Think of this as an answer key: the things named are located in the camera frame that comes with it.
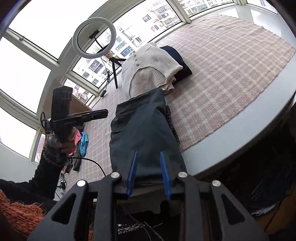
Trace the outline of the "person left hand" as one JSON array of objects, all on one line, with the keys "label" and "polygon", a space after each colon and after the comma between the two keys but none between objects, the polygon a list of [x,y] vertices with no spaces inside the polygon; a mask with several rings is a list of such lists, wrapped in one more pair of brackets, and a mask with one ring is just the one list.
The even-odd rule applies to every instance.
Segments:
[{"label": "person left hand", "polygon": [[76,150],[75,137],[76,137],[77,129],[75,127],[72,128],[69,136],[67,137],[67,141],[63,142],[61,146],[61,152],[69,156]]}]

